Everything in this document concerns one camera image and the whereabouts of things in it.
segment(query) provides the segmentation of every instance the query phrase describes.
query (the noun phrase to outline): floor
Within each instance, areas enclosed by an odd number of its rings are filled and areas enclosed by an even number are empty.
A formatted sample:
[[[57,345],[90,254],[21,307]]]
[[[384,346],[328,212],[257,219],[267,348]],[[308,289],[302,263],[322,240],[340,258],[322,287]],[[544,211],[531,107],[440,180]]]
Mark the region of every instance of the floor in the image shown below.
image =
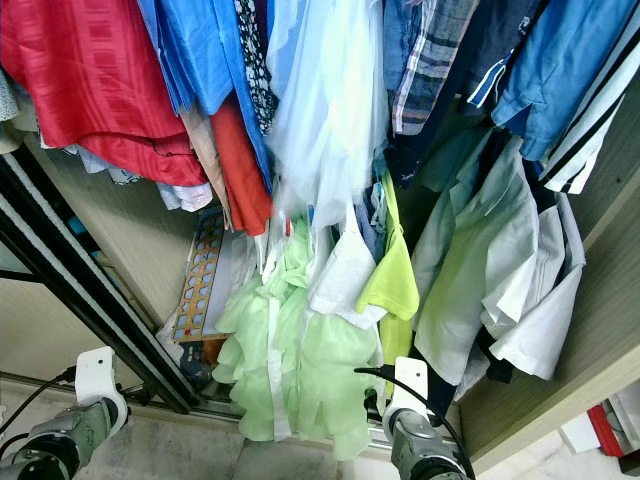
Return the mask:
[[[0,404],[13,411],[29,394],[26,387],[0,382]],[[28,431],[69,406],[66,394],[49,392],[34,401],[7,429],[8,438]],[[83,480],[397,480],[398,473],[381,451],[353,462],[336,463],[328,447],[300,443],[255,443],[234,433],[226,423],[134,409],[129,424],[102,445]],[[478,476],[479,480],[573,480],[593,478],[627,480],[615,459],[599,451],[572,455],[553,433],[502,464]]]

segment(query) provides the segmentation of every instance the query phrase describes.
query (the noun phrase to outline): wooden wardrobe panel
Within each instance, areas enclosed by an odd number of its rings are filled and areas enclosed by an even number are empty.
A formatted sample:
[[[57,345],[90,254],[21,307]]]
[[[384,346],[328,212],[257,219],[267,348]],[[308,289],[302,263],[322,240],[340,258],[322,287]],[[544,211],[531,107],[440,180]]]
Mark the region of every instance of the wooden wardrobe panel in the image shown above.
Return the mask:
[[[87,174],[82,162],[25,143],[87,231],[149,313],[163,325],[175,311],[197,214],[167,210],[153,182],[116,185],[105,172]]]
[[[640,377],[640,190],[587,252],[573,320],[545,382],[483,381],[461,402],[462,431],[478,472],[530,445]]]
[[[585,249],[640,187],[640,76],[633,80],[581,195],[570,195]]]
[[[41,283],[0,278],[0,371],[50,380],[104,344]],[[141,380],[118,362],[124,388]]]

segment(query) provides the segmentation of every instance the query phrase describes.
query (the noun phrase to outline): black cable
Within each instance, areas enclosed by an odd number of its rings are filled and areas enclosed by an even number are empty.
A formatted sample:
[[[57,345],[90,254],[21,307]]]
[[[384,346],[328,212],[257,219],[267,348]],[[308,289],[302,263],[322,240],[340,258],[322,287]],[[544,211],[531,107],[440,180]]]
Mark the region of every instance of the black cable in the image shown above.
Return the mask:
[[[28,433],[21,433],[20,435],[14,435],[9,440],[4,442],[2,444],[2,446],[0,447],[0,460],[2,460],[2,457],[4,456],[5,452],[7,451],[7,448],[9,448],[11,445],[16,443],[17,441],[27,438],[28,436],[29,436]]]
[[[420,402],[425,407],[427,407],[428,410],[431,410],[433,412],[433,414],[436,417],[438,417],[438,420],[440,420],[442,422],[442,424],[445,426],[445,428],[449,431],[449,433],[451,434],[451,437],[453,438],[453,440],[456,442],[456,445],[458,446],[458,450],[460,450],[460,455],[462,456],[462,459],[461,459],[462,466],[464,467],[464,470],[465,470],[465,472],[467,474],[467,477],[469,477],[470,480],[476,480],[476,475],[475,475],[475,472],[473,471],[473,466],[471,465],[471,460],[469,459],[469,455],[467,455],[467,450],[464,448],[464,444],[462,443],[462,439],[458,436],[458,434],[453,429],[451,424],[447,421],[447,419],[444,418],[444,415],[442,415],[440,412],[438,412],[438,410],[433,408],[433,406],[429,403],[429,401],[426,398],[424,398],[422,395],[420,395],[418,392],[416,392],[413,388],[411,388],[408,385],[402,383],[400,380],[397,380],[393,375],[389,375],[387,373],[384,373],[382,371],[382,369],[380,369],[380,368],[356,368],[356,369],[354,369],[354,372],[356,372],[356,373],[368,373],[369,375],[375,375],[376,377],[380,377],[383,380],[387,380],[388,382],[391,382],[391,383],[397,385],[398,387],[402,388],[403,390],[406,390],[408,393],[410,393],[411,395],[416,397],[418,400],[420,400]]]
[[[20,415],[22,413],[22,411],[27,408],[27,406],[33,402],[33,400],[40,395],[42,392],[44,392],[47,388],[49,388],[51,385],[55,385],[56,383],[60,383],[60,382],[71,382],[73,381],[73,379],[76,376],[76,367],[69,367],[67,368],[63,373],[61,373],[60,375],[58,375],[56,378],[49,380],[48,382],[43,383],[40,388],[38,388],[35,392],[33,392],[31,395],[29,395],[29,398],[27,398],[24,402],[22,402],[22,405],[20,405],[18,407],[18,409],[14,412],[13,415],[11,415],[11,417],[9,417],[9,420],[7,420],[6,422],[4,422],[2,425],[0,425],[0,434],[3,433],[8,427],[9,425],[11,425],[13,423],[13,421],[18,418],[18,415]]]

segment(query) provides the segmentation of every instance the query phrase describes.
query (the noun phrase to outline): blue shirt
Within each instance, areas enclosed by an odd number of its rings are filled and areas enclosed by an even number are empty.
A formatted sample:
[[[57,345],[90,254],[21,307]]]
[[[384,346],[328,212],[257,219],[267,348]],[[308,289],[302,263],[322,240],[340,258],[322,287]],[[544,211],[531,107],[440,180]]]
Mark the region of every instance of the blue shirt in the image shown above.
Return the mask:
[[[492,117],[537,161],[562,134],[631,13],[634,0],[551,0]]]
[[[207,115],[236,91],[247,134],[262,178],[271,193],[271,171],[264,138],[245,73],[233,0],[138,0],[158,54],[174,111],[198,100]]]

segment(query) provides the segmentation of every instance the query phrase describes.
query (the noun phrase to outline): plaid shirt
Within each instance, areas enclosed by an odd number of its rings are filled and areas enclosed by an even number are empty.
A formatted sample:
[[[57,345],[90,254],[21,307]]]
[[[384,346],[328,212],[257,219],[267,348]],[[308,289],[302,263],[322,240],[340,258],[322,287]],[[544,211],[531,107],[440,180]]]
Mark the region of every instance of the plaid shirt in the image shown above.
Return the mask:
[[[479,1],[422,1],[420,31],[393,101],[394,133],[417,135],[422,130]]]

